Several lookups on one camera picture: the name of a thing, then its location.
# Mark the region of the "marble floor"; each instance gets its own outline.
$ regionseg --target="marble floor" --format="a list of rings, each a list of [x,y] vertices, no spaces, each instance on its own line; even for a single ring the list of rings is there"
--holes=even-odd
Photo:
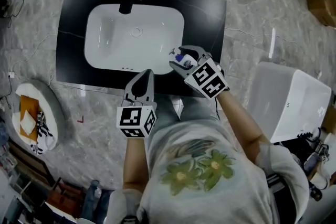
[[[48,34],[57,33],[62,1],[24,0],[10,28],[7,28],[7,21],[0,21],[0,95],[9,91],[8,71],[13,63],[31,57],[40,41]],[[22,0],[12,0],[12,3],[17,13]],[[290,41],[277,38],[274,55],[269,59],[269,36],[253,37],[225,30],[221,64],[233,94],[244,106],[260,61],[299,68],[334,87],[336,30],[322,26],[308,11],[306,0],[227,0],[226,27],[253,35],[271,34],[274,27],[279,36]],[[49,84],[50,75],[54,75],[51,86],[65,112],[67,130],[62,144],[40,158],[55,179],[61,176],[85,187],[92,179],[98,179],[104,187],[118,188],[122,183],[125,138],[115,128],[115,109],[123,91],[103,89],[86,92],[82,97],[79,90],[64,88],[62,84],[70,84],[57,82],[55,77],[56,40],[57,35],[47,37],[31,60],[14,65],[16,77],[11,79],[16,89],[20,79],[35,78]],[[12,111],[18,111],[19,98],[15,93],[8,101]],[[5,103],[4,107],[1,115],[12,139],[25,146],[12,127],[12,111]],[[78,123],[82,116],[84,123]]]

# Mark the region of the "drain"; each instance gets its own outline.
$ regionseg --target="drain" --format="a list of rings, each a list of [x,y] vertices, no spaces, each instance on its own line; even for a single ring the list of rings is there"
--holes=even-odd
[[[142,28],[139,27],[134,27],[131,29],[130,34],[132,37],[140,37],[142,35]]]

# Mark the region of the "black countertop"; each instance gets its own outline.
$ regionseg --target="black countertop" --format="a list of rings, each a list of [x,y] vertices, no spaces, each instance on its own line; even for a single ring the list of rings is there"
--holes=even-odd
[[[90,12],[102,4],[118,3],[120,0],[64,0],[57,36],[57,81],[124,89],[137,74],[94,68],[84,56]],[[184,17],[182,45],[201,46],[212,54],[216,62],[220,62],[226,15],[225,0],[137,0],[134,3],[177,9]],[[155,93],[195,95],[174,71],[155,75]]]

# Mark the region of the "green flower print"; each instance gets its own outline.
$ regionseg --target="green flower print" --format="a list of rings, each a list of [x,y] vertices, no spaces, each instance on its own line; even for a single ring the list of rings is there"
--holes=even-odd
[[[177,195],[184,188],[192,190],[200,190],[196,179],[202,173],[199,168],[195,169],[195,162],[193,159],[184,163],[174,163],[167,167],[168,173],[161,176],[160,182],[162,184],[170,185],[171,194]]]
[[[205,180],[205,191],[209,191],[216,186],[221,176],[229,179],[234,175],[233,169],[228,167],[233,165],[233,158],[228,158],[227,155],[217,150],[212,150],[211,156],[211,158],[204,157],[198,160],[198,164],[205,168],[203,174],[200,175],[200,179]]]

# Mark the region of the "gray t-shirt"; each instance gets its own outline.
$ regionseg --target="gray t-shirt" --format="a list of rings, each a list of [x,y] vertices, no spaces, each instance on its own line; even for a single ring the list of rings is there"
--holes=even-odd
[[[261,146],[257,164],[213,121],[179,123],[148,140],[150,180],[144,193],[116,190],[106,223],[133,215],[149,223],[279,223],[267,173],[287,181],[302,216],[307,178],[281,146]]]

